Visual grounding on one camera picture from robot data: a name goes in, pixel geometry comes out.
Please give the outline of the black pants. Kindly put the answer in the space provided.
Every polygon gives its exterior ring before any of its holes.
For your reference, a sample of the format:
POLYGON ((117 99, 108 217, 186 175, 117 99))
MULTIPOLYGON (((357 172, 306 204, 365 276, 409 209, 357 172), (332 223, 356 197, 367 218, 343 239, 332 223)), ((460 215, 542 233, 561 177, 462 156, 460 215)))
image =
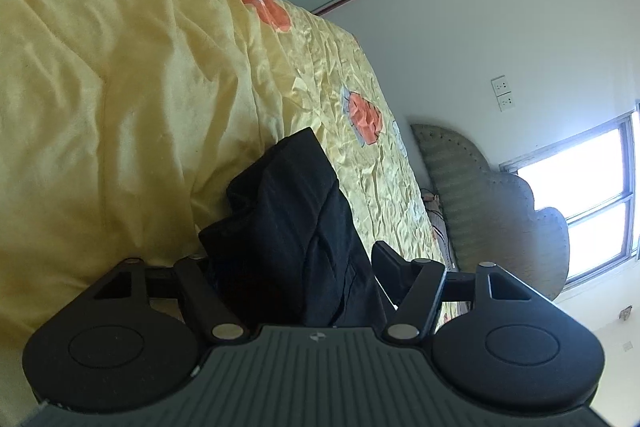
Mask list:
POLYGON ((390 307, 314 132, 270 147, 228 185, 230 216, 203 229, 207 275, 250 326, 371 327, 390 307))

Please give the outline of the striped pillow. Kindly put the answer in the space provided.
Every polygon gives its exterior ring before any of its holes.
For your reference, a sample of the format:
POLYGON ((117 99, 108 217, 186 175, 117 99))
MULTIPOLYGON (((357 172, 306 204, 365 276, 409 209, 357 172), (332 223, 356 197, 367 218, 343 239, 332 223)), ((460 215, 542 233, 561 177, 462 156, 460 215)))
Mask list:
POLYGON ((426 190, 421 192, 421 196, 428 220, 432 225, 434 239, 442 257, 445 259, 445 265, 449 270, 457 271, 458 264, 448 237, 447 225, 439 196, 426 190))

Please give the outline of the green upholstered headboard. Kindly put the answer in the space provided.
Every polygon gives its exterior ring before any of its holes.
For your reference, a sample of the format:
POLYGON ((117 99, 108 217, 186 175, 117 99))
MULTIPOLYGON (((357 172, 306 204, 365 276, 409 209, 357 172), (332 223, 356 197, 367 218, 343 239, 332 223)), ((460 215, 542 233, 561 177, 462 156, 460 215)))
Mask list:
POLYGON ((439 197, 458 269, 491 261, 550 300, 570 269, 568 225, 559 210, 535 208, 529 184, 492 169, 464 135, 413 124, 424 166, 439 197))

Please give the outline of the yellow floral quilt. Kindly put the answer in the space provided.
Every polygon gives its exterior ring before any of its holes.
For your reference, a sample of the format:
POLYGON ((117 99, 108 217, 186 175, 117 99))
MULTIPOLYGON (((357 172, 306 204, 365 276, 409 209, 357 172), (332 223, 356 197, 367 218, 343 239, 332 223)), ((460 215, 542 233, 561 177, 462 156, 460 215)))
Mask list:
POLYGON ((1 0, 1 421, 34 330, 120 260, 168 267, 229 182, 311 129, 362 243, 442 260, 396 119, 346 30, 283 0, 1 0))

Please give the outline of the white wall socket pair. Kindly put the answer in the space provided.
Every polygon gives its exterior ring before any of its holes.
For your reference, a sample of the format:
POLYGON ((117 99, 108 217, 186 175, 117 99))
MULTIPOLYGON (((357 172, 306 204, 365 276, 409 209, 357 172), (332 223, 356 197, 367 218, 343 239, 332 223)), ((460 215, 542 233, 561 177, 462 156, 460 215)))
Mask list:
POLYGON ((506 81, 506 76, 496 77, 490 83, 500 112, 511 109, 514 106, 514 98, 510 84, 506 81))

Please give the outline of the window with grey frame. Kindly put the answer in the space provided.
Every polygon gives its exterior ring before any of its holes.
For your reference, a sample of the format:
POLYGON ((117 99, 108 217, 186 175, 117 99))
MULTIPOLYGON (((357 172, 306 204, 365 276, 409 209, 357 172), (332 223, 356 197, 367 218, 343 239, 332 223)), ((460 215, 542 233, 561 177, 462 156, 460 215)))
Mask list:
POLYGON ((504 162, 535 208, 562 213, 570 236, 567 288, 639 258, 639 109, 504 162))

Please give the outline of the small wall hook ornament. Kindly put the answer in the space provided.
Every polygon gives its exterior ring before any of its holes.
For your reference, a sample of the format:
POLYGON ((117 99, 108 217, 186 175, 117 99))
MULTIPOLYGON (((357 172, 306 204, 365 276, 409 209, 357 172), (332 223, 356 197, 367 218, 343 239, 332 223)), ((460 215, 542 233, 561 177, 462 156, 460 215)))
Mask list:
POLYGON ((626 308, 620 311, 620 314, 618 314, 618 318, 620 319, 620 321, 627 321, 630 317, 631 312, 632 306, 626 306, 626 308))

